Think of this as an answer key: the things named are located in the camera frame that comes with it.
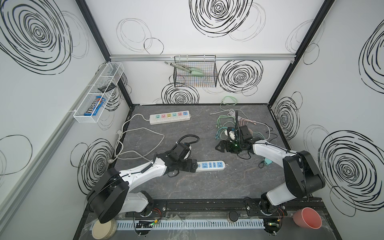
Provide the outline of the small blue white power strip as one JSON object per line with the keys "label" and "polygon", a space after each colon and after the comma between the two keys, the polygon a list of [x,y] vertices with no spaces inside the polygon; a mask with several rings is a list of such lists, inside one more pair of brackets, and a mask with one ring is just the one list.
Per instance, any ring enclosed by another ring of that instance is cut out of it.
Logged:
{"label": "small blue white power strip", "polygon": [[224,161],[206,161],[197,163],[198,168],[196,169],[196,172],[222,171],[226,168]]}

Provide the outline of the large multicolour power strip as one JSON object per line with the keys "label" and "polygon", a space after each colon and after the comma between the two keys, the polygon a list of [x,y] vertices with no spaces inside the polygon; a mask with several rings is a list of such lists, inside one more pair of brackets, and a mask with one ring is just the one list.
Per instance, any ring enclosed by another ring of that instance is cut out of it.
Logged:
{"label": "large multicolour power strip", "polygon": [[184,122],[184,121],[189,121],[191,117],[192,116],[189,111],[178,111],[178,112],[171,112],[171,113],[154,114],[154,115],[150,115],[150,124],[160,125],[160,124],[167,124],[167,123]]}

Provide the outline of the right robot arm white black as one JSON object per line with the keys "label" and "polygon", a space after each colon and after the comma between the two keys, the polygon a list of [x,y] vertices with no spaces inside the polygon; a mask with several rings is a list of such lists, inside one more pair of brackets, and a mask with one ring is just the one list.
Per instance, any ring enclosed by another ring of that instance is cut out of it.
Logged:
{"label": "right robot arm white black", "polygon": [[325,179],[309,152],[296,152],[253,138],[246,126],[229,128],[226,132],[228,139],[216,145],[217,151],[231,154],[246,151],[268,159],[284,170],[285,182],[260,198],[260,211],[264,215],[271,216],[280,205],[307,197],[325,187]]}

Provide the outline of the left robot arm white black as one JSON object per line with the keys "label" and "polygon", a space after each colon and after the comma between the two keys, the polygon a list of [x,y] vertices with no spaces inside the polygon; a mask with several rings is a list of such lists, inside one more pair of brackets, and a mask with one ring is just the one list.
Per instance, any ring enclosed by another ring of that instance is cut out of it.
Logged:
{"label": "left robot arm white black", "polygon": [[155,154],[149,162],[129,170],[107,170],[87,195],[89,207],[99,222],[105,224],[122,213],[149,216],[154,208],[153,198],[146,191],[131,191],[174,171],[195,173],[198,163],[190,158],[191,144],[177,142],[171,150]]}

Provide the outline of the teal charger plug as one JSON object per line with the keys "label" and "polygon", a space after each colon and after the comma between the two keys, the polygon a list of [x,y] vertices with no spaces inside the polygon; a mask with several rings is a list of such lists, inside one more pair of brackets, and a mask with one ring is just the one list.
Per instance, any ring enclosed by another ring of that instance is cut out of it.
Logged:
{"label": "teal charger plug", "polygon": [[264,158],[264,160],[262,161],[262,166],[268,166],[272,163],[271,160],[267,159],[267,158]]}

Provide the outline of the black round knob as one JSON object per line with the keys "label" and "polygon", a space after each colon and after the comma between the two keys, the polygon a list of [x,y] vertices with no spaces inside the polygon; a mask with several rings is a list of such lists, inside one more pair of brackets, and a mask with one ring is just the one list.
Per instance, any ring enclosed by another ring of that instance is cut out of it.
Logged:
{"label": "black round knob", "polygon": [[229,212],[227,219],[229,222],[235,223],[239,220],[239,214],[235,211],[231,211],[231,212]]}

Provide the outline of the green kitchen tongs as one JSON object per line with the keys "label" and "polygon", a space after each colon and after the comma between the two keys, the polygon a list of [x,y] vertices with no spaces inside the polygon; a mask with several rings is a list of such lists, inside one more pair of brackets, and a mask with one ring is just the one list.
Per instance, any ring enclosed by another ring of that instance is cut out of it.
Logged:
{"label": "green kitchen tongs", "polygon": [[197,69],[197,68],[185,67],[185,66],[181,66],[181,65],[174,64],[174,63],[169,63],[169,62],[164,62],[164,63],[166,65],[170,65],[173,68],[176,68],[176,69],[179,69],[181,71],[187,72],[187,73],[191,74],[192,76],[204,76],[205,75],[205,73],[202,70]]}

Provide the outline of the round beige lid container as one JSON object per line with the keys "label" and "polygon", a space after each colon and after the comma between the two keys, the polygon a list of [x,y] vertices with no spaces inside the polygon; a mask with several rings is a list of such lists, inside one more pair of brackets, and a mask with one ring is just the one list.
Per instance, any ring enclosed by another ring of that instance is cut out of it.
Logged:
{"label": "round beige lid container", "polygon": [[118,223],[115,219],[112,219],[104,224],[97,220],[92,227],[92,237],[95,240],[108,240],[115,234],[117,228]]}

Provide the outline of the blue candy packet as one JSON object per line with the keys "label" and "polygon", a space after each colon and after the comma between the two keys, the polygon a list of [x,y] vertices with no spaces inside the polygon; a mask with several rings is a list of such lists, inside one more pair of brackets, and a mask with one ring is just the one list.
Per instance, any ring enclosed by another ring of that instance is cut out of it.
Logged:
{"label": "blue candy packet", "polygon": [[97,115],[99,109],[105,103],[105,98],[97,96],[94,101],[91,103],[90,107],[84,113],[84,116],[95,116]]}

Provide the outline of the black remote control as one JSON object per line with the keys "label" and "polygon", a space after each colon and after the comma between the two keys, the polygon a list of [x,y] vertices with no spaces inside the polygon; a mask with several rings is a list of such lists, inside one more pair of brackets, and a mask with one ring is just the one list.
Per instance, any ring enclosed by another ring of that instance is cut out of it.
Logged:
{"label": "black remote control", "polygon": [[105,85],[105,86],[102,86],[100,88],[98,88],[98,90],[101,92],[101,93],[107,93],[109,91],[112,91],[116,88],[116,85],[114,83],[110,83],[108,85]]}

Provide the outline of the pink plastic cup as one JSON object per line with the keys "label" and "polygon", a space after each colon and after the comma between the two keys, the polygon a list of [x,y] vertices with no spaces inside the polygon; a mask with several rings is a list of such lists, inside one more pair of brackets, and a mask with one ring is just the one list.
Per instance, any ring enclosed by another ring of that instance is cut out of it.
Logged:
{"label": "pink plastic cup", "polygon": [[293,220],[301,228],[318,230],[322,227],[322,219],[319,213],[308,207],[296,211]]}

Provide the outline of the black front rail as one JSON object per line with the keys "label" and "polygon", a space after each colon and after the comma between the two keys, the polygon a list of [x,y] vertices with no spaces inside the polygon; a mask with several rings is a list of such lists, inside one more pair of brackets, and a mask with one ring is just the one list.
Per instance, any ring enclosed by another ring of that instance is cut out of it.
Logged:
{"label": "black front rail", "polygon": [[[123,212],[128,217],[165,217],[171,212],[246,212],[249,217],[265,217],[261,210],[261,199],[249,197],[243,199],[211,199],[211,200],[153,200],[144,210],[134,213],[133,211]],[[296,211],[305,207],[325,211],[326,207],[321,198],[295,199],[274,207],[273,216],[286,214],[288,211]]]}

